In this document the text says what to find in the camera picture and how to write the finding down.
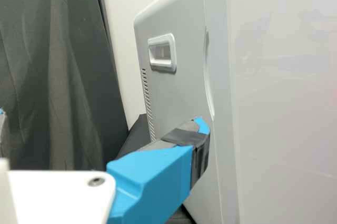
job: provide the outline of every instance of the recessed handle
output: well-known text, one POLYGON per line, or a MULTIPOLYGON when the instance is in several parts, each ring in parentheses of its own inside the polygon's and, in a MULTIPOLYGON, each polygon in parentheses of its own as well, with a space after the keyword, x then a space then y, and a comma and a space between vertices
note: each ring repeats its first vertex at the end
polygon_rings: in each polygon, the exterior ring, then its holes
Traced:
POLYGON ((177 68, 175 40, 172 33, 147 40, 151 69, 175 72, 177 68))

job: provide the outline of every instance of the dark gray curtain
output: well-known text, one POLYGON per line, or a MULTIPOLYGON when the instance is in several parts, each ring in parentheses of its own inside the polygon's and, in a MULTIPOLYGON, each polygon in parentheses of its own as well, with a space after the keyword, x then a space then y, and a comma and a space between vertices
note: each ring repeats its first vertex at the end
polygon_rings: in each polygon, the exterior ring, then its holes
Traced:
POLYGON ((0 107, 14 169, 99 169, 127 125, 98 0, 0 0, 0 107))

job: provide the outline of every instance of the vent grille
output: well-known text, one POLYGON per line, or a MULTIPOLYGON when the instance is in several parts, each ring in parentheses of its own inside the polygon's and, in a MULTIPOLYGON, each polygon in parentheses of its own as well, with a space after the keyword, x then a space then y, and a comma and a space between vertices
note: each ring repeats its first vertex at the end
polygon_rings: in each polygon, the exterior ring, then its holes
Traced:
POLYGON ((151 141, 156 140, 156 134, 154 130, 153 124, 153 115, 152 115, 152 107, 151 107, 151 95, 148 89, 148 81, 147 81, 147 74, 146 69, 142 69, 142 83, 143 83, 143 91, 144 91, 144 100, 146 106, 146 114, 147 114, 147 121, 148 121, 148 129, 150 132, 151 141))

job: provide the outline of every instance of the white appliance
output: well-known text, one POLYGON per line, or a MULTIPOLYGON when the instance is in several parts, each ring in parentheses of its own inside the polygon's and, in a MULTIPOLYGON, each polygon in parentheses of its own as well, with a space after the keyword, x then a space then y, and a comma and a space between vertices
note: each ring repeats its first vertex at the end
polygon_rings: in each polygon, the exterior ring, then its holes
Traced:
POLYGON ((334 0, 156 0, 134 27, 152 139, 211 125, 197 223, 337 223, 334 0))

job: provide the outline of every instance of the white wall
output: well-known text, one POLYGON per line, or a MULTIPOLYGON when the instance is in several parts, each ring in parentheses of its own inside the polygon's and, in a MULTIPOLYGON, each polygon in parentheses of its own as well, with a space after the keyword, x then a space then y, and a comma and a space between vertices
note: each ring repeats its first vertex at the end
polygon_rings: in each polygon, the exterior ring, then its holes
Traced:
POLYGON ((118 82, 129 128, 139 114, 145 113, 133 20, 152 1, 105 0, 118 82))

